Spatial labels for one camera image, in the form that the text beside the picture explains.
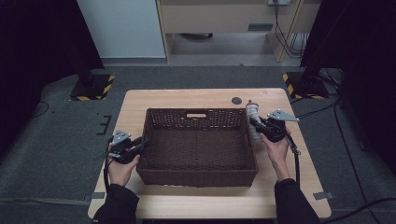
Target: yellow and black tape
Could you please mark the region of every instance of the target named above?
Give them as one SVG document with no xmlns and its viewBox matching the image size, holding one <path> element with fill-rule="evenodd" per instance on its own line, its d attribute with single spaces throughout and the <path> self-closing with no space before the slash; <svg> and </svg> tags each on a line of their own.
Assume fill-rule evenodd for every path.
<svg viewBox="0 0 396 224">
<path fill-rule="evenodd" d="M 286 87 L 288 88 L 288 92 L 291 98 L 293 99 L 302 99 L 302 98 L 309 98 L 309 99 L 325 99 L 325 96 L 317 95 L 317 94 L 296 94 L 295 89 L 291 85 L 291 82 L 289 80 L 288 74 L 283 74 L 283 81 L 286 84 Z"/>
<path fill-rule="evenodd" d="M 104 100 L 107 97 L 108 92 L 110 91 L 111 85 L 113 84 L 115 76 L 109 76 L 108 81 L 103 89 L 103 93 L 101 95 L 96 96 L 86 96 L 80 95 L 76 97 L 70 97 L 71 101 L 90 101 L 90 100 Z"/>
</svg>

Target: gray carpet floor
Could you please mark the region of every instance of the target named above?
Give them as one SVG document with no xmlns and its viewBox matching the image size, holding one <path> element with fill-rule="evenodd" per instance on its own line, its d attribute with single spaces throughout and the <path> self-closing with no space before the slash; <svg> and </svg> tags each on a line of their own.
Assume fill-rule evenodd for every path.
<svg viewBox="0 0 396 224">
<path fill-rule="evenodd" d="M 69 101 L 77 76 L 49 84 L 42 102 L 0 165 L 0 198 L 45 198 L 83 201 L 96 185 L 125 92 L 151 89 L 283 88 L 281 75 L 298 67 L 266 66 L 124 66 L 107 67 L 115 80 L 105 100 Z M 333 104 L 325 100 L 290 99 L 294 114 L 303 115 Z M 396 177 L 372 151 L 362 151 L 346 112 L 336 107 L 346 144 L 368 202 L 396 197 Z M 106 134 L 105 123 L 111 116 Z M 324 190 L 332 217 L 365 204 L 333 107 L 302 119 L 300 127 Z M 371 210 L 380 223 L 394 223 L 396 203 L 380 203 Z M 88 205 L 0 203 L 0 224 L 90 223 Z M 336 223 L 376 223 L 368 210 Z"/>
</svg>

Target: person's arm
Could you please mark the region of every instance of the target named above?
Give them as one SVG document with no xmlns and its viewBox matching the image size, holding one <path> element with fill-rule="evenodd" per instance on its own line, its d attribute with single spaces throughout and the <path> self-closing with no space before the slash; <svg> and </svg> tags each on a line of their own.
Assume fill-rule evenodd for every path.
<svg viewBox="0 0 396 224">
<path fill-rule="evenodd" d="M 276 171 L 276 216 L 279 224 L 317 224 L 318 215 L 301 192 L 295 180 L 290 178 L 286 157 L 289 143 L 286 138 L 273 143 L 260 133 L 267 146 L 268 157 Z"/>
<path fill-rule="evenodd" d="M 139 198 L 129 189 L 125 188 L 132 170 L 139 163 L 137 155 L 128 164 L 111 161 L 108 166 L 110 188 L 105 203 L 95 213 L 92 223 L 136 223 L 136 207 Z"/>
</svg>

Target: black sleeve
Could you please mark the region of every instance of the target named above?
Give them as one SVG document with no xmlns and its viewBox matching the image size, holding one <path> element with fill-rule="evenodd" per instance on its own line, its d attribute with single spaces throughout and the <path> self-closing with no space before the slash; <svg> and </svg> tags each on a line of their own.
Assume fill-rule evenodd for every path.
<svg viewBox="0 0 396 224">
<path fill-rule="evenodd" d="M 293 179 L 275 184 L 276 216 L 278 224 L 316 224 L 318 215 Z"/>
<path fill-rule="evenodd" d="M 111 184 L 105 203 L 93 217 L 92 224 L 97 223 L 136 223 L 136 207 L 139 198 L 129 189 Z"/>
</svg>

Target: white wall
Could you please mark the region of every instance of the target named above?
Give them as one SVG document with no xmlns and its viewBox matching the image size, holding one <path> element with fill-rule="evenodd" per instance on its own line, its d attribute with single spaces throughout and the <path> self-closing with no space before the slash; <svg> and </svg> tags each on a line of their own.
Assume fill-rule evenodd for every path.
<svg viewBox="0 0 396 224">
<path fill-rule="evenodd" d="M 155 0 L 78 0 L 101 58 L 165 58 Z"/>
</svg>

